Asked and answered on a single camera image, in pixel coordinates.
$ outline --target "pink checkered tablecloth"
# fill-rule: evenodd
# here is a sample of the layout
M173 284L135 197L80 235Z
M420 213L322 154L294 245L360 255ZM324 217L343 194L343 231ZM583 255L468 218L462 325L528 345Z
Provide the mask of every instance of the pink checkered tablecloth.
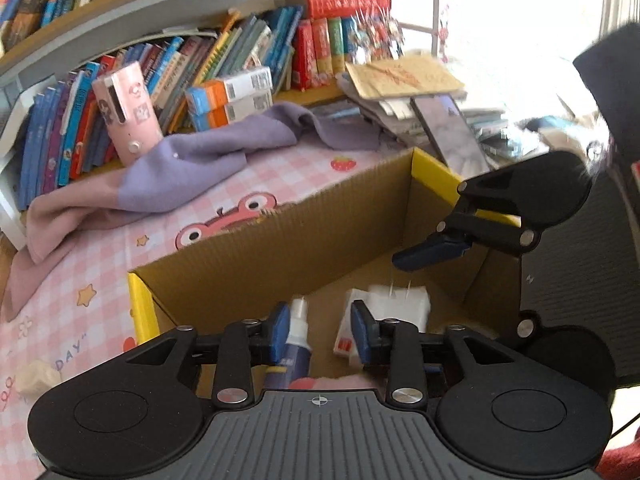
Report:
M336 152L305 136L251 155L247 168L177 210L85 232L18 317L0 324L0 479L32 480L43 471L26 429L32 402L12 391L18 367L41 359L68 380L135 346L128 270L250 219L256 203L298 202L398 149L388 140L378 152Z

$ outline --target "pink box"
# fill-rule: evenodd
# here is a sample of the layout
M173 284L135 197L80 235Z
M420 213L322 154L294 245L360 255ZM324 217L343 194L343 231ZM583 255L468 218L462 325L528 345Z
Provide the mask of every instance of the pink box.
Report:
M135 61L107 73L93 87L120 161L130 166L162 140L140 64Z

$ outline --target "curtain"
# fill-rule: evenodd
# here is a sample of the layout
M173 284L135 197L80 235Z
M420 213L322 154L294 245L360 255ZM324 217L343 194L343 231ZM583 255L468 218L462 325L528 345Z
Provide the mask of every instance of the curtain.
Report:
M628 22L640 22L640 0L603 0L600 37Z

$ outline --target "gray ribbed panel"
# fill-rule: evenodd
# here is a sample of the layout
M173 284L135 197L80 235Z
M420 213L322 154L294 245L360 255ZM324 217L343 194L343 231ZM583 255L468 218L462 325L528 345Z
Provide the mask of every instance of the gray ribbed panel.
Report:
M640 374L640 270L625 204L597 176L580 211L522 257L521 310L544 326L579 325L609 347L618 377Z
M322 395L327 403L312 402ZM187 455L136 480L493 480L445 447L418 413L373 392L267 392L220 413ZM572 480L596 480L592 471ZM47 473L42 480L66 480Z

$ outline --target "white knob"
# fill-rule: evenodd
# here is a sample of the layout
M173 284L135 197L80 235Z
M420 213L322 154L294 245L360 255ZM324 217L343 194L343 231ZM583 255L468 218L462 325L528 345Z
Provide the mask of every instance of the white knob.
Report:
M139 152L139 151L140 151L140 146L141 146L141 145L140 145L140 142L138 142L137 140L132 140L132 141L129 143L129 151L130 151L131 153L137 153L137 152Z
M60 372L39 359L15 373L15 391L28 399L37 399L61 383Z

